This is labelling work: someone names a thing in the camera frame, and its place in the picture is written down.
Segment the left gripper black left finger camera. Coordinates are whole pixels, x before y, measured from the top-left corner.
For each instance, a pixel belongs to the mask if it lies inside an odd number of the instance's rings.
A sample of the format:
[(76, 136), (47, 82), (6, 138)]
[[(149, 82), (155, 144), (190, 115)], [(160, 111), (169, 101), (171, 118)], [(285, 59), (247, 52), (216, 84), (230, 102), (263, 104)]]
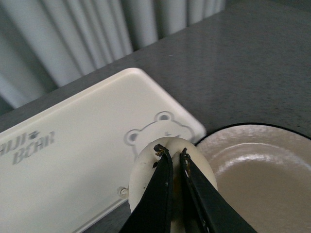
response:
[(121, 233), (169, 233), (173, 208), (173, 162), (169, 150), (157, 144), (160, 156), (142, 198), (131, 213)]

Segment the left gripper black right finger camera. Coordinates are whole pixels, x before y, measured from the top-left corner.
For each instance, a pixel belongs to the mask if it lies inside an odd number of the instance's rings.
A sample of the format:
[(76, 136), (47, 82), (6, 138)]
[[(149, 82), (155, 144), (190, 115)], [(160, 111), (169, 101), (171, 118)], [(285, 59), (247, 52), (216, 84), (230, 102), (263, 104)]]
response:
[(220, 195), (184, 148), (179, 155), (187, 233), (255, 233)]

